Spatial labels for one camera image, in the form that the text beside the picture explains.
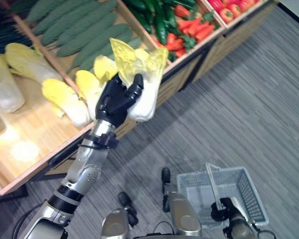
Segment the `wooden shelf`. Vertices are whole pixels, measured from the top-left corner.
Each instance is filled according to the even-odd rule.
[[[201,0],[204,5],[207,7],[209,11],[215,11],[208,0]],[[215,11],[215,17],[225,26],[227,29],[231,29],[235,25],[237,25],[240,21],[242,21],[249,14],[260,8],[263,4],[265,4],[268,0],[260,0],[258,3],[251,6],[247,11],[243,12],[240,16],[232,20],[230,23],[225,23],[224,20],[220,17],[220,15]]]

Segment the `red bell pepper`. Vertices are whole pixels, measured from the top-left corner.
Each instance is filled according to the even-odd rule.
[[[183,39],[176,39],[175,42],[165,45],[169,51],[177,51],[184,48]]]
[[[193,22],[193,24],[188,28],[188,34],[191,37],[194,37],[197,32],[197,27],[199,26],[199,23],[201,21],[201,18],[196,18]]]
[[[225,23],[229,23],[234,19],[233,13],[227,8],[222,9],[219,14]]]
[[[238,6],[241,12],[245,12],[250,7],[250,2],[249,0],[241,0]]]
[[[187,17],[188,15],[190,15],[190,11],[187,10],[185,7],[183,7],[180,4],[176,5],[174,13],[176,16],[179,16],[179,17]]]
[[[181,57],[182,55],[184,55],[186,53],[186,49],[183,48],[183,49],[180,49],[180,50],[177,50],[176,51],[176,57],[179,58]]]
[[[238,17],[241,14],[240,7],[236,4],[230,4],[228,6],[228,9],[232,12],[234,18]]]
[[[208,0],[210,5],[215,9],[216,12],[219,12],[224,8],[224,4],[221,0]]]
[[[175,34],[169,33],[167,35],[167,43],[168,44],[175,42],[175,40],[176,40],[176,35]]]
[[[224,7],[228,7],[230,4],[238,4],[240,0],[222,0]]]
[[[200,31],[199,33],[197,33],[195,35],[195,38],[196,38],[197,42],[201,42],[204,38],[209,36],[213,32],[214,28],[215,28],[214,25],[210,25],[207,28]]]

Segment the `cucumber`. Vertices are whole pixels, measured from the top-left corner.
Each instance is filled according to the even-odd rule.
[[[138,36],[132,40],[130,40],[128,43],[127,43],[131,48],[133,49],[136,49],[140,46],[141,44],[141,38]],[[112,52],[111,54],[107,55],[108,58],[110,58],[112,61],[115,60],[114,58],[114,53]]]
[[[59,19],[63,14],[68,13],[69,11],[75,9],[77,6],[81,4],[85,4],[86,2],[91,0],[69,0],[65,3],[61,4],[54,10],[52,10],[47,17],[45,17],[39,24],[36,26],[34,30],[35,35],[42,34],[48,29],[57,19]]]
[[[153,25],[153,23],[154,23],[154,17],[153,17],[153,15],[150,12],[148,12],[148,11],[144,12],[144,17],[145,17],[145,20],[150,25]]]
[[[97,36],[94,40],[92,40],[89,44],[87,44],[79,54],[74,58],[72,62],[72,66],[70,69],[73,69],[82,64],[82,62],[91,56],[94,52],[104,47],[111,37],[116,37],[117,35],[123,33],[129,28],[126,23],[117,24],[111,26],[103,34]]]
[[[116,36],[116,39],[119,39],[121,41],[127,42],[132,38],[133,35],[133,31],[131,29],[119,34],[118,36]],[[97,52],[95,52],[94,54],[92,54],[91,56],[89,56],[86,60],[84,60],[84,62],[80,65],[80,69],[81,70],[89,70],[91,67],[93,67],[93,63],[94,60],[97,56],[103,55],[109,55],[111,54],[112,51],[112,47],[111,47],[111,43],[108,42],[102,49],[98,50]]]
[[[99,2],[91,1],[84,4],[73,11],[60,17],[52,26],[44,33],[41,42],[44,46],[55,41],[61,33],[72,27],[77,21],[86,16],[86,14],[97,9],[100,6]]]
[[[140,22],[140,24],[144,27],[144,29],[151,34],[151,27],[149,23],[146,21],[143,14],[135,11],[134,9],[130,8],[131,13],[136,17],[136,19]]]
[[[86,44],[91,42],[97,36],[103,34],[103,31],[113,25],[117,18],[117,14],[110,13],[98,21],[96,24],[90,26],[87,30],[80,33],[77,37],[65,43],[57,52],[57,56],[68,56],[80,51]]]
[[[56,43],[57,46],[61,46],[68,41],[72,40],[74,37],[79,35],[81,32],[86,30],[91,25],[95,24],[103,18],[105,15],[109,14],[110,11],[117,5],[117,0],[108,0],[102,3],[99,8],[95,11],[89,13],[86,17],[82,18],[76,24],[74,24],[71,28],[67,29],[63,32]]]
[[[146,6],[142,0],[123,0],[123,2],[130,8],[134,8],[137,11],[145,12]]]
[[[49,12],[66,2],[66,0],[39,0],[30,10],[27,21],[33,23],[40,21]]]
[[[154,25],[156,29],[156,35],[161,44],[167,44],[167,29],[162,16],[156,15],[154,18]]]
[[[147,10],[151,14],[155,14],[155,6],[153,4],[153,0],[143,0],[143,2],[145,3]]]

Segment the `robotic arm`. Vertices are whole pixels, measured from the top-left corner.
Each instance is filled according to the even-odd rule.
[[[19,239],[66,239],[69,225],[81,199],[101,174],[109,148],[116,148],[114,129],[127,117],[127,110],[141,96],[143,77],[135,75],[127,89],[118,74],[104,88],[96,107],[96,122],[84,136],[77,157],[52,197],[43,203]]]
[[[105,86],[96,107],[95,126],[84,135],[77,157],[62,180],[59,188],[45,201],[25,228],[19,239],[67,239],[64,229],[71,222],[84,195],[92,188],[101,174],[108,150],[116,148],[118,140],[114,129],[127,117],[127,110],[141,96],[143,77],[135,75],[127,89],[115,75]],[[170,172],[163,171],[162,183],[165,212],[170,212],[176,235],[148,235],[148,239],[202,239],[202,228],[197,214],[188,200],[170,184]],[[223,210],[212,205],[212,218],[229,219],[230,226],[223,230],[229,239],[255,239],[244,215],[231,198],[221,199]],[[110,213],[103,224],[101,239],[129,239],[129,218],[125,209]]]

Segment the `robotic hand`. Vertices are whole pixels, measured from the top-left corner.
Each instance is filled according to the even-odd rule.
[[[66,239],[69,225],[81,199],[100,177],[108,149],[116,148],[114,129],[127,117],[127,110],[141,96],[143,77],[135,75],[127,89],[118,74],[104,88],[96,107],[96,122],[84,135],[77,157],[52,197],[43,203],[19,239]]]

